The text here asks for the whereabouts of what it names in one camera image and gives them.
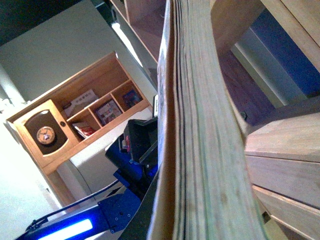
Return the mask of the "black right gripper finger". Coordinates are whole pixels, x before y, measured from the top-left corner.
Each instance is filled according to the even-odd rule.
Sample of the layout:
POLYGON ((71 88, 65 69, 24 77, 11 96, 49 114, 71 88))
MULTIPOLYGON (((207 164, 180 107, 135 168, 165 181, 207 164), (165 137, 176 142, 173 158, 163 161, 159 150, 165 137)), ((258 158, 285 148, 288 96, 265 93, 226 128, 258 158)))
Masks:
POLYGON ((138 211, 118 238, 119 240, 146 240, 148 238, 158 179, 159 171, 155 174, 138 211))

